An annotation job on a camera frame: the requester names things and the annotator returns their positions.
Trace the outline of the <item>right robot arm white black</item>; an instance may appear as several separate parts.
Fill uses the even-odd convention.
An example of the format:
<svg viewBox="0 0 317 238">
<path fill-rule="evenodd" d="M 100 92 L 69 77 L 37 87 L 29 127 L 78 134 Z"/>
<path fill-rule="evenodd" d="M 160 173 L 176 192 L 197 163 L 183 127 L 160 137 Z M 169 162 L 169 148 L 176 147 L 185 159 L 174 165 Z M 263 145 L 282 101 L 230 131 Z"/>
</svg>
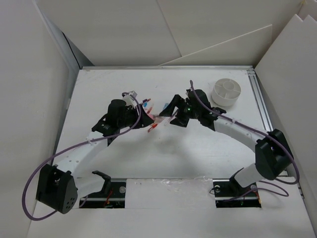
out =
<svg viewBox="0 0 317 238">
<path fill-rule="evenodd" d="M 170 122 L 172 125 L 186 127 L 190 119 L 196 119 L 202 126 L 225 134 L 254 152 L 255 162 L 230 178 L 229 189 L 234 195 L 241 195 L 251 184 L 263 179 L 275 180 L 291 165 L 292 154 L 280 130 L 262 132 L 240 125 L 225 116 L 225 110 L 212 107 L 207 95 L 200 89 L 187 90 L 185 99 L 175 95 L 160 116 L 171 117 L 175 110 L 177 113 Z"/>
</svg>

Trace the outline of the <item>red pen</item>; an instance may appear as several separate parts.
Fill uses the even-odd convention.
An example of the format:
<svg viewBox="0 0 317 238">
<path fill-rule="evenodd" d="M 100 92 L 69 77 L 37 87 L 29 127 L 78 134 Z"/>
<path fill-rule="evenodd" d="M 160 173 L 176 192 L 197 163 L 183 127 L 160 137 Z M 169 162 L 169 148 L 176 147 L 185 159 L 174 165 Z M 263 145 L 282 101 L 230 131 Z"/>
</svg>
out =
<svg viewBox="0 0 317 238">
<path fill-rule="evenodd" d="M 155 129 L 157 126 L 158 126 L 158 123 L 153 123 L 148 129 L 148 133 L 151 132 L 153 129 Z"/>
</svg>

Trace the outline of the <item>orange highlighter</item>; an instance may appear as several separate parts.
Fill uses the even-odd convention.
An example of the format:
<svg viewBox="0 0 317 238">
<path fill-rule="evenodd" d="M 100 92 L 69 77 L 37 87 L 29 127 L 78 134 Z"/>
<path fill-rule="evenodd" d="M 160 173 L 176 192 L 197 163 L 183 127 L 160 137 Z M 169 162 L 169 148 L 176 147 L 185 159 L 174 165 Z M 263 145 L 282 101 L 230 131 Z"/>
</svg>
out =
<svg viewBox="0 0 317 238">
<path fill-rule="evenodd" d="M 157 116 L 154 119 L 154 124 L 160 124 L 163 123 L 164 126 L 168 125 L 170 122 L 171 117 L 160 117 Z"/>
</svg>

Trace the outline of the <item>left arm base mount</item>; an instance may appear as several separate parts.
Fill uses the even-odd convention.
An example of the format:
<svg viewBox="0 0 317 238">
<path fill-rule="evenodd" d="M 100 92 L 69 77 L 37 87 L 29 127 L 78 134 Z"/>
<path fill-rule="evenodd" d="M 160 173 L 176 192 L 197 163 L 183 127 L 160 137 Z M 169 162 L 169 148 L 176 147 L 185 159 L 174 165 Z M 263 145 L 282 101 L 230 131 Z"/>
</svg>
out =
<svg viewBox="0 0 317 238">
<path fill-rule="evenodd" d="M 79 208 L 124 208 L 127 179 L 111 178 L 100 171 L 92 174 L 78 187 Z"/>
</svg>

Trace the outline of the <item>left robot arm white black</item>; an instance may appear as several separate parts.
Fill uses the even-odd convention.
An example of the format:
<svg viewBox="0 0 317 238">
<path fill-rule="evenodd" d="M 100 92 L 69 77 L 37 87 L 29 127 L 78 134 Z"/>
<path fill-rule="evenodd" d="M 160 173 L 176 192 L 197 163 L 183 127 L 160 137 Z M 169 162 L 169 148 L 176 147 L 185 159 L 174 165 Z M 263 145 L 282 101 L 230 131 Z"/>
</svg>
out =
<svg viewBox="0 0 317 238">
<path fill-rule="evenodd" d="M 84 145 L 72 149 L 66 158 L 57 164 L 41 168 L 36 199 L 66 214 L 74 207 L 77 199 L 85 195 L 108 195 L 110 176 L 93 171 L 91 177 L 82 178 L 80 173 L 120 135 L 122 129 L 144 128 L 153 122 L 153 118 L 144 111 L 143 106 L 128 99 L 112 100 L 107 113 L 92 127 Z"/>
</svg>

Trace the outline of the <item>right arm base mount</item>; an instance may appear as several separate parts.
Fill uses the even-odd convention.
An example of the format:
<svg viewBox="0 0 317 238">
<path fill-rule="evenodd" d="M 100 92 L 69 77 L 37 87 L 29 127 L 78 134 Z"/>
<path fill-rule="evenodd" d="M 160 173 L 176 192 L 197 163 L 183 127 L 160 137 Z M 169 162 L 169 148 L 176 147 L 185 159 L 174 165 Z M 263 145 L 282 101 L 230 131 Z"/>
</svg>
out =
<svg viewBox="0 0 317 238">
<path fill-rule="evenodd" d="M 209 193 L 214 195 L 216 208 L 261 208 L 257 184 L 241 187 L 232 177 L 213 180 Z"/>
</svg>

